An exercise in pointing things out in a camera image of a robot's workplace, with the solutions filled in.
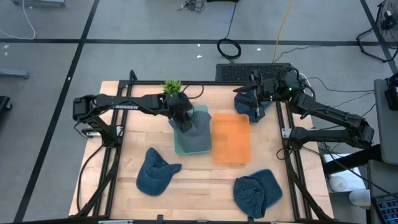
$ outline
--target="wooden table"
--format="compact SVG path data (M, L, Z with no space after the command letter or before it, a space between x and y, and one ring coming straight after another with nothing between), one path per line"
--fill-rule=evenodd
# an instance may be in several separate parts
M101 93L116 95L118 82L103 82ZM192 100L194 104L207 105L211 115L215 113L236 113L232 92L236 86L205 86L204 94ZM133 85L132 96L160 93L159 85ZM190 86L185 93L196 96L201 86ZM287 115L284 110L284 121ZM112 112L102 115L110 123ZM311 118L299 119L294 115L296 126L312 127ZM83 161L86 161L101 144L100 138L90 139L87 143ZM318 151L314 142L306 144ZM144 161L148 148L155 148L170 164L181 163L182 170L175 174L166 191L158 197L140 192L136 187L136 178ZM111 218L155 220L158 214L164 220L221 220L246 221L245 215L233 200L233 184L237 177L250 175L261 169L270 169L283 191L283 197L274 206L267 209L266 215L257 221L293 221L292 204L285 162L276 158L276 152L282 148L276 107L266 111L266 116L257 124L251 124L251 162L246 165L228 166L215 164L211 154L179 156L174 153L173 129L165 116L152 116L140 111L130 111L127 117L118 178L114 192ZM82 178L81 206L96 190L103 162L104 150L98 153L87 165ZM333 217L328 190L318 155L301 151L302 164L307 189L325 213ZM101 211L103 214L108 191L103 194ZM300 216L305 217L302 196L298 193ZM75 214L76 193L70 209Z

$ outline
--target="white cable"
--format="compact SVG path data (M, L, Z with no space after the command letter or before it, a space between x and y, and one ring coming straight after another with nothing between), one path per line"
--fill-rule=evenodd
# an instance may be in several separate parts
M308 85L311 87L311 84L310 84L310 81L307 79L307 77L303 74L303 73L300 73L300 75L302 75L304 78L305 78L305 81L308 83Z
M2 29L0 29L0 32L2 32L3 34L5 34L5 35L7 35L7 36L9 36L9 37L11 37L11 38L15 38L15 39L19 39L19 40L33 40L33 39L36 37L36 30L33 28L32 24L30 23L29 18L27 17L27 14L26 14L26 11L25 11L25 0L22 0L22 10L24 11L24 15L25 15L25 17L26 17L27 22L28 22L29 25L30 25L30 28L32 28L33 37L32 37L32 38L28 38L28 37L16 37L16 36L13 36L13 35L11 35L11 34L8 34L8 33L4 32Z

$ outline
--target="orange tray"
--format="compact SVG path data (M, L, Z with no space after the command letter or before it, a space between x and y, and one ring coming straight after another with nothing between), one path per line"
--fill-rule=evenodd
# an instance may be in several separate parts
M217 163L250 162L250 124L246 114L214 114L213 159Z

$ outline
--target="gray concrete floor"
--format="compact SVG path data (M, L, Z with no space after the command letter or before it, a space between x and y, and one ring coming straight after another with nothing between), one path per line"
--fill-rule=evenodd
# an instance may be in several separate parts
M368 0L376 16L379 0ZM37 38L79 39L93 0L68 0L65 8L34 5L27 9ZM226 35L233 10L231 2L213 2L201 14L178 12L183 0L100 0L89 39L220 39ZM231 39L275 40L288 0L241 1L231 28ZM301 0L295 2L282 33L282 40L352 41L370 28L358 0ZM20 6L0 1L0 29L30 36ZM366 37L376 41L374 34ZM0 79L0 95L12 98L14 108L0 129L0 223L12 222L50 123L77 44L0 43L0 67L26 69L29 80ZM279 46L279 53L295 45ZM242 45L237 63L271 62L273 45ZM366 47L383 55L380 47ZM372 89L375 78L392 75L388 64L365 56L357 46L315 47L285 54L307 77L319 77L330 88ZM104 80L128 77L133 69L140 80L214 80L217 63L228 63L212 44L85 44L47 157L24 220L67 217L75 190L85 141L72 130L72 100L95 94ZM317 100L327 105L361 94L331 93L311 80ZM374 104L372 95L341 107L363 114ZM376 110L366 119L379 141ZM314 126L330 124L313 119ZM354 152L347 145L336 151ZM361 208L352 206L345 194L331 194L335 217L346 222L365 222Z

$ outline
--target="denim cap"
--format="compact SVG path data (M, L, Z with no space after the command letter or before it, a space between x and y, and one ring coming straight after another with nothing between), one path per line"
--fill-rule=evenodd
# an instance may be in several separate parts
M249 116L249 120L252 123L257 123L260 121L259 118L256 118L256 109L249 107L248 105L243 104L242 102L239 102L240 100L244 100L247 98L252 98L254 97L254 91L251 90L248 93L238 93L236 94L234 98L234 104L235 104L235 109L239 114L247 114ZM272 105L272 102L262 102L260 105L260 109L266 110L270 108Z
M181 167L181 164L169 165L154 148L149 148L138 173L137 188L147 195L161 195Z
M282 189L269 169L240 177L234 184L234 201L248 216L262 218L282 198Z

